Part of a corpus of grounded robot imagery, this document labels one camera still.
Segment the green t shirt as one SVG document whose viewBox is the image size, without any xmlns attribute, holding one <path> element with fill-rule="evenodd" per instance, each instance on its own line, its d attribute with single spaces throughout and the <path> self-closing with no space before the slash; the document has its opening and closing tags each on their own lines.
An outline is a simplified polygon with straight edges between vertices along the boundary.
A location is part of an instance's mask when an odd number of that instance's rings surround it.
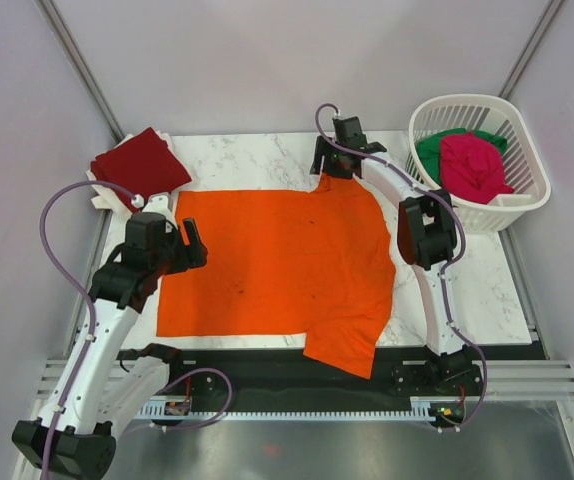
<svg viewBox="0 0 574 480">
<path fill-rule="evenodd" d="M 441 142 L 444 138 L 453 135 L 471 135 L 492 145 L 497 153 L 491 152 L 490 147 L 483 147 L 482 143 L 476 141 L 472 145 L 475 153 L 479 153 L 484 160 L 475 160 L 474 171 L 489 176 L 494 170 L 502 165 L 502 155 L 508 148 L 508 140 L 500 135 L 491 134 L 483 130 L 468 130 L 465 128 L 455 128 L 443 130 L 434 135 L 428 136 L 416 142 L 416 152 L 424 169 L 430 178 L 437 184 L 442 184 L 441 179 Z"/>
</svg>

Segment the folded white t shirt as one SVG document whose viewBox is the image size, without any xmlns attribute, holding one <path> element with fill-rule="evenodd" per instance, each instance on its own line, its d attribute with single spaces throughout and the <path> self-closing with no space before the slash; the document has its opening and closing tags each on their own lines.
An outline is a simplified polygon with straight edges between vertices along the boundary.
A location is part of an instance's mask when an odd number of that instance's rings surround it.
<svg viewBox="0 0 574 480">
<path fill-rule="evenodd" d="M 168 150 L 175 156 L 175 150 L 171 136 L 159 130 L 155 130 L 155 132 L 158 137 L 166 143 Z M 118 143 L 118 146 L 126 143 L 133 137 L 135 137 L 135 135 L 128 134 L 120 143 Z M 96 176 L 92 173 L 91 168 L 86 171 L 86 176 L 88 180 L 97 180 Z M 123 204 L 123 202 L 119 199 L 118 194 L 114 190 L 103 185 L 92 185 L 91 188 L 95 192 L 91 199 L 94 208 L 98 210 L 110 210 L 117 217 L 122 219 L 127 219 L 131 215 L 131 210 L 125 206 L 125 204 Z"/>
</svg>

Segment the orange t shirt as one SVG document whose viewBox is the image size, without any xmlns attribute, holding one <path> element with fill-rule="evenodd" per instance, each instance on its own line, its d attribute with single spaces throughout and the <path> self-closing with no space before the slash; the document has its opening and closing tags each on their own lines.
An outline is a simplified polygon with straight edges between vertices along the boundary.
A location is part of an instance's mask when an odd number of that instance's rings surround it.
<svg viewBox="0 0 574 480">
<path fill-rule="evenodd" d="M 322 176 L 311 192 L 184 192 L 204 267 L 163 278 L 161 337 L 295 335 L 307 357 L 369 378 L 393 305 L 391 236 L 375 197 Z"/>
</svg>

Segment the folded dark red t shirt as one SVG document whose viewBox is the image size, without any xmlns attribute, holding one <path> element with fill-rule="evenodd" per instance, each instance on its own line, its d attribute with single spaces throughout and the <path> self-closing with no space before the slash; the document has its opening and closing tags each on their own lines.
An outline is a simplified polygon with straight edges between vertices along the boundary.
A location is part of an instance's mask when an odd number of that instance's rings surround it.
<svg viewBox="0 0 574 480">
<path fill-rule="evenodd" d="M 88 174 L 92 179 L 120 185 L 144 200 L 172 193 L 192 181 L 173 151 L 171 136 L 151 127 L 128 135 L 118 146 L 98 155 Z"/>
</svg>

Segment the magenta t shirt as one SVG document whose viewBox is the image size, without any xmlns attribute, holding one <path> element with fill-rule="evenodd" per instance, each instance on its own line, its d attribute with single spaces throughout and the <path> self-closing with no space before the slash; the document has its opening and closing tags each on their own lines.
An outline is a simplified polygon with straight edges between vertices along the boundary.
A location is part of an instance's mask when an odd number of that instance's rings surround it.
<svg viewBox="0 0 574 480">
<path fill-rule="evenodd" d="M 504 137 L 481 131 L 445 136 L 440 141 L 441 186 L 453 196 L 478 204 L 513 194 L 502 160 L 507 147 Z"/>
</svg>

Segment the metal corner post right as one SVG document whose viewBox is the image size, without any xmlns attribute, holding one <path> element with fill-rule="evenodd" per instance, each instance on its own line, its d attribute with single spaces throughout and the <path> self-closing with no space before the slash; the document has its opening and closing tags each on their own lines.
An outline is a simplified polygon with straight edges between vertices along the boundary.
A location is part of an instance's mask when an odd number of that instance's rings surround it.
<svg viewBox="0 0 574 480">
<path fill-rule="evenodd" d="M 566 0 L 549 0 L 546 2 L 545 8 L 538 17 L 533 30 L 523 45 L 498 93 L 500 98 L 509 100 L 512 97 L 532 60 L 536 57 L 536 54 L 543 44 L 547 34 L 555 24 L 566 4 Z"/>
</svg>

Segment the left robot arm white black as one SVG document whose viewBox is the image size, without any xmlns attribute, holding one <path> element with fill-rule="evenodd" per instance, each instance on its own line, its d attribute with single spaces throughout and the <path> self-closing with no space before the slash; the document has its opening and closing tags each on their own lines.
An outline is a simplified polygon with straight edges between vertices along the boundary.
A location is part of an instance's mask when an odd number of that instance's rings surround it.
<svg viewBox="0 0 574 480">
<path fill-rule="evenodd" d="M 45 478 L 103 478 L 141 407 L 161 390 L 175 393 L 185 385 L 179 350 L 161 344 L 140 350 L 129 372 L 110 381 L 126 337 L 162 279 L 206 264 L 195 221 L 176 221 L 171 208 L 170 196 L 157 194 L 128 219 L 124 242 L 93 276 L 89 315 L 60 379 L 36 419 L 14 428 L 14 445 Z"/>
</svg>

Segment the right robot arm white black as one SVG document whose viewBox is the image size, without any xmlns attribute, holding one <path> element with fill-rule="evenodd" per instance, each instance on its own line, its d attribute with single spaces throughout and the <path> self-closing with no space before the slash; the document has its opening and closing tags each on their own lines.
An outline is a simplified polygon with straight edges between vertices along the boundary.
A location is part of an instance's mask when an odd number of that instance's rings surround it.
<svg viewBox="0 0 574 480">
<path fill-rule="evenodd" d="M 451 267 L 464 256 L 466 235 L 450 194 L 427 189 L 397 167 L 382 144 L 367 139 L 358 117 L 341 116 L 331 103 L 323 106 L 334 110 L 334 134 L 325 134 L 315 120 L 319 135 L 310 172 L 358 177 L 397 208 L 397 247 L 420 288 L 431 352 L 422 381 L 440 394 L 457 387 L 461 394 L 484 396 L 486 358 L 456 323 Z"/>
</svg>

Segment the metal corner post left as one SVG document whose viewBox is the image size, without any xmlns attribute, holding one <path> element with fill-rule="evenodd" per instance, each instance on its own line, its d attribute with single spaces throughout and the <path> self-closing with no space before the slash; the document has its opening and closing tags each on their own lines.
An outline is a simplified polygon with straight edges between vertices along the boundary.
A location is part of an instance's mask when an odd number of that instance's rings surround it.
<svg viewBox="0 0 574 480">
<path fill-rule="evenodd" d="M 92 103 L 110 131 L 112 138 L 119 142 L 124 138 L 125 133 L 57 3 L 53 0 L 36 0 L 35 3 L 52 29 L 58 43 L 90 96 Z"/>
</svg>

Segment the white plastic laundry basket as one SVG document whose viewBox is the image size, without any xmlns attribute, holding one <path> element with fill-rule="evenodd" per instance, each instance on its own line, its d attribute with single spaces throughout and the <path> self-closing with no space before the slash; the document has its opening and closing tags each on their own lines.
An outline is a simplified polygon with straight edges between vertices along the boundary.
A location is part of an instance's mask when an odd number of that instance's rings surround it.
<svg viewBox="0 0 574 480">
<path fill-rule="evenodd" d="M 549 200 L 551 184 L 521 113 L 510 102 L 490 95 L 442 95 L 418 106 L 408 124 L 407 173 L 426 187 L 436 189 L 438 184 L 422 164 L 417 143 L 456 128 L 482 130 L 507 140 L 501 159 L 506 183 L 513 188 L 511 193 L 501 194 L 487 204 L 453 196 L 454 209 L 467 231 L 501 231 Z"/>
</svg>

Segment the aluminium rail frame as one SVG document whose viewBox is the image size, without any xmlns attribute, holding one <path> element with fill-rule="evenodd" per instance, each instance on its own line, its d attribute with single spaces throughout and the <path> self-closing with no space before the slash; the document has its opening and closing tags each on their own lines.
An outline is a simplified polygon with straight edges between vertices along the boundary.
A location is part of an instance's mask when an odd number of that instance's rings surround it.
<svg viewBox="0 0 574 480">
<path fill-rule="evenodd" d="M 564 361 L 489 361 L 485 397 L 491 400 L 567 400 L 574 398 L 574 373 Z M 64 360 L 48 360 L 36 399 L 49 398 L 61 373 Z M 126 372 L 115 362 L 108 386 L 117 383 Z"/>
</svg>

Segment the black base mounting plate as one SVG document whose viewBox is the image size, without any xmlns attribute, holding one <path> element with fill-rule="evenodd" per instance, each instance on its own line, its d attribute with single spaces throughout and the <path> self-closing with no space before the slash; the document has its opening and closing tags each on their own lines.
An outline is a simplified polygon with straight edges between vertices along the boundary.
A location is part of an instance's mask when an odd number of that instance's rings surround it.
<svg viewBox="0 0 574 480">
<path fill-rule="evenodd" d="M 414 397 L 478 396 L 424 383 L 430 355 L 425 347 L 379 347 L 367 379 L 309 359 L 300 349 L 184 350 L 163 357 L 171 362 L 171 379 L 191 375 L 170 392 L 189 394 L 195 412 L 393 411 L 408 407 Z"/>
</svg>

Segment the metal corner post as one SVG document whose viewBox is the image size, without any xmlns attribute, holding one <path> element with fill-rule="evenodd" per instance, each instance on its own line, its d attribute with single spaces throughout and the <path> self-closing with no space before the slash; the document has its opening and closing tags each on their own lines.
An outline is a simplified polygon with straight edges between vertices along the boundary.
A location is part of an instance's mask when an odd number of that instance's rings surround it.
<svg viewBox="0 0 574 480">
<path fill-rule="evenodd" d="M 112 138 L 119 142 L 124 138 L 125 133 L 57 3 L 53 0 L 36 0 L 35 3 L 52 29 L 58 43 L 90 96 L 92 103 L 110 131 Z"/>
<path fill-rule="evenodd" d="M 545 8 L 538 17 L 533 30 L 523 45 L 498 93 L 500 98 L 509 100 L 512 97 L 532 60 L 536 57 L 536 54 L 543 44 L 547 34 L 555 24 L 566 4 L 566 0 L 549 0 L 546 2 Z"/>
</svg>

